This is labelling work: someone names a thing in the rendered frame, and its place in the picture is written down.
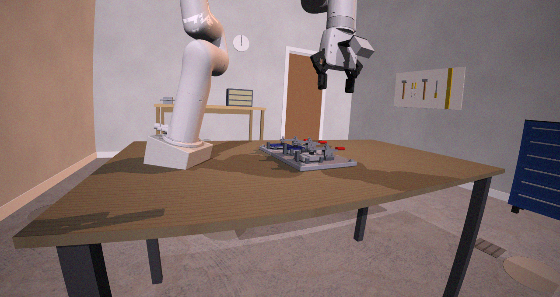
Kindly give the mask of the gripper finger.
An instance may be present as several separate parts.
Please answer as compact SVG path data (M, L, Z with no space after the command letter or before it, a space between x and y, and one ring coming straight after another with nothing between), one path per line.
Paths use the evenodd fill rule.
M318 74L318 89L319 90L327 88L327 76L328 76L328 74L326 73L326 71L330 67L330 65L328 65L326 63L326 60L322 63L322 65L320 64L320 62L318 62L318 58L320 56L323 56L323 55L325 55L325 50L322 50L322 51L317 52L316 54L310 56L310 59L313 63L313 67L316 70L316 73Z
M348 77L348 79L346 79L345 92L354 92L355 79L357 78L358 74L360 74L362 68L363 65L357 59L355 70L344 69Z

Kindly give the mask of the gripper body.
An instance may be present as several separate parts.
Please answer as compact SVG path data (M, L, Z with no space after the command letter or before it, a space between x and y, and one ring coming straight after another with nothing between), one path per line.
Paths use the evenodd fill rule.
M349 27L336 26L323 31L319 51L325 50L325 55L318 58L318 62L325 61L331 70L353 70L356 67L357 56L351 47L338 45L338 42L351 39L355 35ZM336 66L336 67L335 67Z

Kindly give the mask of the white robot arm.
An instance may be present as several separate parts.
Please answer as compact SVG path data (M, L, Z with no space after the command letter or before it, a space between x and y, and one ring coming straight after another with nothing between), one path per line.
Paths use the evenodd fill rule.
M327 12L326 29L336 26L354 28L355 0L301 0L311 14ZM195 40L183 53L182 71L170 124L155 123L162 138L172 145L195 148L202 145L200 128L211 87L211 76L228 69L229 57L222 24L212 15L208 0L180 0L185 32ZM370 58L374 49L366 38L353 35L338 42L351 47L355 55Z

